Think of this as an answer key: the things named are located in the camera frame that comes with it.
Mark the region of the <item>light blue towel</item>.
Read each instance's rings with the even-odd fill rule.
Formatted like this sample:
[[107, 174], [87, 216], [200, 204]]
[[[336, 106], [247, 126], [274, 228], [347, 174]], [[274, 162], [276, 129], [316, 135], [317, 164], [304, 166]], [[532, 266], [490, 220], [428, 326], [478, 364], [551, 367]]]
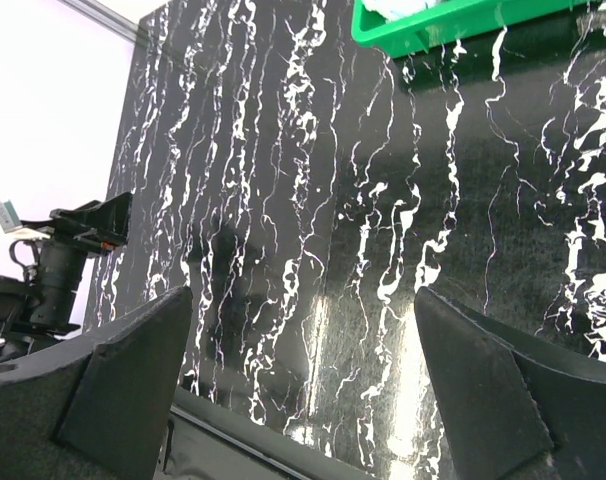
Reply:
[[442, 0], [363, 0], [364, 8], [381, 15], [386, 21], [396, 21], [433, 8]]

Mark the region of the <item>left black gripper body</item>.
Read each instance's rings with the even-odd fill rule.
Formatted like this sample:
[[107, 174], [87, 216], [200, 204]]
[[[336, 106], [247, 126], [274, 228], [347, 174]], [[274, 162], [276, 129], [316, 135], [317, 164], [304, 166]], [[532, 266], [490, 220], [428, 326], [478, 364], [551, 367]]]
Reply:
[[121, 193], [47, 220], [21, 220], [10, 260], [21, 280], [0, 275], [0, 350], [42, 350], [79, 329], [70, 322], [85, 263], [127, 244], [133, 194]]

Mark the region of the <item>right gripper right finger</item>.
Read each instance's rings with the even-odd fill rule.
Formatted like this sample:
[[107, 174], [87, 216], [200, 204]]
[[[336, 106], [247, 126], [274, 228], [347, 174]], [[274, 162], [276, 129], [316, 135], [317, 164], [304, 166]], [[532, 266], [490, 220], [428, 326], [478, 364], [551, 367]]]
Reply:
[[461, 479], [606, 479], [606, 363], [430, 288], [421, 346]]

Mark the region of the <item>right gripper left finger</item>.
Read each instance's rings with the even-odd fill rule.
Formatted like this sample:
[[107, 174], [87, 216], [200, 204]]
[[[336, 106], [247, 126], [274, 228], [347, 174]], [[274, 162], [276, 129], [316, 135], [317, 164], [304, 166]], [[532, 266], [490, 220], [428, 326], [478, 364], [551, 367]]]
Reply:
[[192, 292], [0, 364], [0, 479], [150, 479], [189, 334]]

